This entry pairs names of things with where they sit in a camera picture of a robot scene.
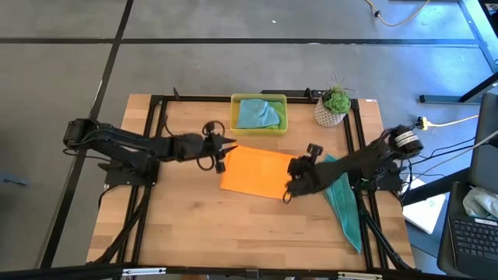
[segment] gray concrete floor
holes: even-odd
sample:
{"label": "gray concrete floor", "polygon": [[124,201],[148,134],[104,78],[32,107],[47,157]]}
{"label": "gray concrete floor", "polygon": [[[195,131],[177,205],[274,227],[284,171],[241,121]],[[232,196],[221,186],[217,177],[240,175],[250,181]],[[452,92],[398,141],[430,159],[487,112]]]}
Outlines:
{"label": "gray concrete floor", "polygon": [[[475,6],[475,0],[466,2]],[[421,5],[375,3],[391,22]],[[125,0],[3,0],[0,37],[113,37],[124,7]],[[479,10],[473,16],[486,24]],[[124,36],[469,39],[472,33],[455,3],[429,4],[413,21],[389,28],[372,18],[363,0],[141,0]],[[486,36],[493,52],[494,37]],[[0,45],[0,172],[31,181],[29,187],[0,186],[0,271],[37,265],[72,160],[61,153],[66,123],[87,116],[109,51],[109,45]],[[416,97],[461,95],[492,72],[475,47],[126,45],[100,121],[119,125],[131,93],[170,94],[173,86],[183,94],[216,95],[324,88],[334,73],[355,90],[352,97],[377,99],[389,127],[416,116],[443,123],[477,114],[476,106],[422,105]],[[421,131],[426,156],[471,138],[475,127],[473,120]],[[449,174],[469,163],[470,155],[462,156],[433,173]],[[55,265],[84,263],[103,175],[95,161],[86,161]],[[427,262],[433,264],[416,252],[417,265],[433,271]]]}

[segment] potted plant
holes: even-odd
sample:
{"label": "potted plant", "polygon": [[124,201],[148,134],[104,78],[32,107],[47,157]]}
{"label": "potted plant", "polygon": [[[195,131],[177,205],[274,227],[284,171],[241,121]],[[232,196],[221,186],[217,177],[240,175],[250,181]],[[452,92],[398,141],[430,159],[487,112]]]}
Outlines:
{"label": "potted plant", "polygon": [[340,83],[336,82],[318,99],[317,106],[314,108],[314,119],[319,125],[332,128],[339,124],[349,112],[351,100],[345,90]]}

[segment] teal towel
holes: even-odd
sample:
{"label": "teal towel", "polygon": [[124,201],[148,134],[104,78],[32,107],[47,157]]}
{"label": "teal towel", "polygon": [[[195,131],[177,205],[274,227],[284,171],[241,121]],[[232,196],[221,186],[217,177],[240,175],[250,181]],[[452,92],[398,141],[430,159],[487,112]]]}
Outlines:
{"label": "teal towel", "polygon": [[237,128],[263,128],[280,123],[275,108],[268,101],[241,100]]}
{"label": "teal towel", "polygon": [[[325,158],[325,162],[334,161],[333,156],[327,155]],[[356,207],[355,195],[349,186],[347,173],[343,173],[338,180],[326,188],[324,195],[341,223],[345,238],[359,254],[361,252],[361,232],[359,231],[358,208]]]}

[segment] wooden table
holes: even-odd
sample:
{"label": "wooden table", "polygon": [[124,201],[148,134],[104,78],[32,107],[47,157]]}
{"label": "wooden table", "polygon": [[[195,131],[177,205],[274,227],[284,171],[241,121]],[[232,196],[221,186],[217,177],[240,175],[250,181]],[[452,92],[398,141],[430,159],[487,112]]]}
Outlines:
{"label": "wooden table", "polygon": [[[130,95],[121,127],[143,133],[150,95]],[[383,130],[375,100],[359,100],[366,142]],[[241,145],[303,155],[312,142],[324,154],[347,154],[344,125],[325,129],[313,119],[313,104],[289,104],[289,130],[282,137],[226,136]],[[174,134],[201,132],[210,120],[230,126],[230,103],[168,102],[167,123]],[[355,149],[359,148],[354,116],[349,113]],[[139,263],[161,266],[217,268],[287,268],[361,271],[362,254],[345,239],[335,214],[322,194],[295,198],[289,205],[219,188],[220,175],[205,172],[195,161],[161,163],[153,188]],[[98,258],[121,230],[130,187],[117,187],[102,200],[87,260]],[[401,257],[414,266],[402,209],[391,193],[377,192],[385,236]],[[131,234],[125,260],[131,257]],[[370,233],[373,263],[379,266]]]}

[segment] yellow plastic bin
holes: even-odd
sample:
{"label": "yellow plastic bin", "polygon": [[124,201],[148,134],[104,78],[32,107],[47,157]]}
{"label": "yellow plastic bin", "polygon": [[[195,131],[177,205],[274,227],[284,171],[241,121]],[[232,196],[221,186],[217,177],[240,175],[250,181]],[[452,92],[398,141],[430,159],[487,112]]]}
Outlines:
{"label": "yellow plastic bin", "polygon": [[[278,101],[284,106],[283,129],[264,129],[264,128],[237,128],[237,120],[239,117],[240,101],[246,99],[260,99],[264,101]],[[287,96],[283,94],[260,94],[260,93],[235,93],[232,94],[230,104],[230,130],[235,135],[283,135],[289,127],[287,121]]]}

